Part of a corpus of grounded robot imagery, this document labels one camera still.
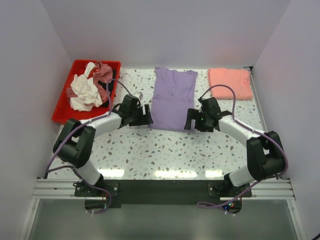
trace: lavender shirt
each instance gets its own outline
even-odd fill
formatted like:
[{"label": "lavender shirt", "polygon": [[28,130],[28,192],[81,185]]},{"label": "lavender shirt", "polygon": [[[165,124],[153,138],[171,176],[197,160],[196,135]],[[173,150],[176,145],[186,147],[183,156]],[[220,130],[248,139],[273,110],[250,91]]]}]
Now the lavender shirt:
[{"label": "lavender shirt", "polygon": [[188,109],[194,108],[196,71],[155,68],[155,85],[151,104],[151,129],[185,131]]}]

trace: cable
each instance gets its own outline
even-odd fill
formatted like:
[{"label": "cable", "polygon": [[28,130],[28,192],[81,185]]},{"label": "cable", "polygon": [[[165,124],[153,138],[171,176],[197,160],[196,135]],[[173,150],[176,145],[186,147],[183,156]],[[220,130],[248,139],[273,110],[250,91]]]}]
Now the cable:
[{"label": "cable", "polygon": [[[122,85],[122,86],[124,87],[124,89],[128,92],[128,94],[132,95],[132,94],[130,93],[130,91],[126,88],[126,86],[125,86],[122,82],[118,81],[117,79],[112,78],[112,79],[108,80],[108,82],[107,82],[106,84],[109,84],[111,81],[115,81],[115,82],[119,83],[120,85]],[[60,170],[60,169],[70,168],[70,169],[73,170],[74,174],[75,174],[79,179],[81,179],[88,187],[106,193],[106,194],[109,196],[109,203],[105,206],[104,209],[101,209],[101,210],[99,210],[99,211],[93,212],[93,214],[102,213],[102,212],[106,211],[106,210],[110,207],[111,202],[112,202],[112,197],[111,197],[110,192],[108,192],[106,189],[103,189],[103,188],[100,188],[100,187],[96,187],[96,186],[93,186],[93,185],[91,185],[90,183],[88,183],[86,180],[84,180],[84,179],[78,174],[77,170],[76,170],[73,166],[68,165],[68,166],[59,166],[59,167],[56,167],[56,168],[53,168],[53,169],[49,169],[49,168],[50,168],[51,164],[53,163],[53,161],[55,160],[55,158],[57,157],[58,153],[59,153],[59,152],[61,151],[61,149],[63,148],[63,146],[66,144],[66,142],[72,137],[72,135],[73,135],[76,131],[78,131],[79,129],[83,128],[84,126],[86,126],[87,124],[89,124],[89,123],[91,123],[91,122],[94,122],[94,121],[97,121],[97,120],[100,120],[100,119],[103,119],[103,118],[107,118],[107,117],[110,116],[110,114],[111,114],[111,112],[112,112],[112,105],[113,105],[113,103],[112,103],[112,101],[111,101],[109,89],[106,88],[106,91],[107,91],[107,96],[108,96],[108,100],[109,100],[109,103],[110,103],[110,110],[109,110],[108,114],[106,114],[106,115],[101,115],[101,116],[97,116],[97,117],[95,117],[95,118],[93,118],[93,119],[91,119],[91,120],[86,121],[85,123],[80,124],[80,125],[77,126],[75,129],[73,129],[73,130],[65,137],[65,139],[62,141],[62,143],[59,145],[59,147],[58,147],[58,148],[56,149],[56,151],[53,153],[52,157],[50,158],[48,164],[47,164],[46,167],[45,167],[45,171],[46,171],[47,173],[50,173],[50,172],[53,172],[53,171],[56,171],[56,170]]]},{"label": "cable", "polygon": [[[288,170],[288,158],[286,156],[286,153],[285,151],[282,149],[282,147],[276,142],[274,141],[271,137],[267,136],[266,134],[264,133],[261,133],[259,131],[256,131],[254,129],[252,129],[251,127],[248,127],[244,124],[242,124],[240,121],[238,121],[235,117],[235,108],[236,108],[236,93],[235,91],[227,86],[227,85],[224,85],[224,84],[217,84],[217,85],[214,85],[214,86],[211,86],[209,87],[205,92],[204,94],[202,94],[202,96],[200,97],[201,99],[204,97],[204,95],[209,92],[211,89],[213,88],[216,88],[216,87],[224,87],[224,88],[227,88],[229,89],[231,92],[232,92],[232,95],[233,95],[233,104],[232,104],[232,119],[234,120],[235,123],[237,123],[238,125],[240,125],[241,127],[245,128],[246,130],[250,131],[250,132],[253,132],[255,134],[258,134],[262,137],[264,137],[265,139],[267,139],[268,141],[270,141],[271,143],[273,143],[278,149],[279,151],[281,152],[282,156],[283,156],[283,159],[284,159],[284,170],[279,173],[279,174],[276,174],[274,176],[270,176],[270,177],[267,177],[267,179],[272,179],[272,178],[278,178],[278,177],[281,177],[283,174],[285,174]],[[254,182],[252,185],[250,185],[249,187],[247,187],[243,192],[241,192],[240,194],[238,194],[237,196],[235,196],[234,198],[232,198],[231,200],[227,201],[227,202],[224,202],[224,203],[221,203],[221,204],[218,204],[218,205],[215,205],[211,202],[207,202],[207,201],[199,201],[197,202],[197,206],[199,208],[204,208],[204,209],[215,209],[215,208],[221,208],[229,203],[232,203],[233,201],[236,201],[237,198],[240,198],[242,197],[246,192],[248,192],[250,189],[252,189],[255,185],[257,185],[258,183],[260,183],[260,181],[256,181]]]},{"label": "cable", "polygon": [[320,239],[320,233],[317,236],[315,236],[314,238],[312,238],[312,240],[317,240],[317,239]]}]

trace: terrazzo surface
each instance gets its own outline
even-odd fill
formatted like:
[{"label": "terrazzo surface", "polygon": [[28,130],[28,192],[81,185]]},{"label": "terrazzo surface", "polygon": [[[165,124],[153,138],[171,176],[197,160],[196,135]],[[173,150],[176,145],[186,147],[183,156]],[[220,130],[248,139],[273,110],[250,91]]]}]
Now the terrazzo surface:
[{"label": "terrazzo surface", "polygon": [[[198,72],[194,104],[208,89],[206,69],[178,69]],[[121,69],[120,80],[132,94],[142,92],[142,104],[150,104],[156,74],[154,69]],[[114,105],[127,94],[118,84]],[[232,110],[232,100],[218,100],[222,111]],[[237,101],[235,116],[256,129],[263,129],[255,100]],[[91,161],[105,179],[223,179],[223,175],[246,164],[246,148],[229,135],[214,131],[173,132],[147,126],[123,127],[94,140]],[[55,159],[52,168],[63,163]],[[69,169],[48,174],[48,179],[75,179]]]}]

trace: plastic bin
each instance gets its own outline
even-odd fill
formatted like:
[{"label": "plastic bin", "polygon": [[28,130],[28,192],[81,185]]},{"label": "plastic bin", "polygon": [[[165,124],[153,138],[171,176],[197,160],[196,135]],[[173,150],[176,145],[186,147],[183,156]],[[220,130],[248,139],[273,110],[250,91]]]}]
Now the plastic bin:
[{"label": "plastic bin", "polygon": [[[108,107],[93,107],[91,111],[76,111],[70,107],[70,103],[67,100],[66,89],[70,87],[70,84],[74,80],[74,75],[81,75],[85,72],[85,68],[87,63],[93,62],[95,63],[97,60],[87,60],[87,59],[77,59],[73,62],[69,75],[65,81],[64,87],[62,89],[62,93],[60,95],[59,101],[55,107],[54,113],[52,115],[52,120],[54,122],[65,124],[68,119],[90,119],[96,116],[102,115],[106,113],[110,109],[110,105]],[[115,78],[119,78],[120,66],[121,63],[119,61],[101,61],[103,64],[108,64],[113,72],[115,71]],[[117,82],[114,83],[113,90],[111,92],[111,101],[113,102],[116,94]]]}]

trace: crumpled clothing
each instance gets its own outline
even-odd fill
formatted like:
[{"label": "crumpled clothing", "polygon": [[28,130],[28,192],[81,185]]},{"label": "crumpled clothing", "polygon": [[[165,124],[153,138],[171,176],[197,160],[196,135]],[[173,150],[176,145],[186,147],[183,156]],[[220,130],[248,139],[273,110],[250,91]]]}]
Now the crumpled clothing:
[{"label": "crumpled clothing", "polygon": [[74,75],[70,87],[66,89],[66,95],[69,98],[70,106],[78,111],[91,111],[93,107],[100,107],[102,100],[98,88],[94,84],[93,77],[88,76],[95,68],[93,62],[89,62],[85,67],[84,74]]},{"label": "crumpled clothing", "polygon": [[89,78],[93,77],[93,84],[98,88],[102,103],[104,104],[108,101],[108,94],[106,89],[99,84],[99,81],[106,84],[110,79],[112,79],[113,70],[108,64],[103,64],[101,61],[95,63],[94,68],[90,71],[88,75]]},{"label": "crumpled clothing", "polygon": [[[96,63],[93,62],[89,62],[86,66],[85,66],[85,70],[83,73],[84,77],[86,79],[93,79],[93,84],[96,86],[97,91],[99,93],[100,99],[101,99],[101,104],[99,106],[96,106],[98,104],[98,100],[94,100],[94,106],[95,107],[100,107],[102,104],[106,103],[109,98],[108,98],[108,94],[106,89],[104,89],[104,87],[101,84],[106,84],[110,79],[113,78],[113,70],[110,66],[108,66],[107,64],[103,64],[101,61],[97,61]],[[66,97],[68,102],[71,104],[71,98],[76,98],[79,97],[77,95],[77,93],[73,90],[72,87],[68,87],[66,89]],[[73,99],[72,100],[74,104],[77,105],[76,108],[80,108],[82,110],[79,111],[91,111],[92,107],[89,110],[89,107],[84,107],[84,106],[80,106],[80,102],[83,100],[76,100]]]}]

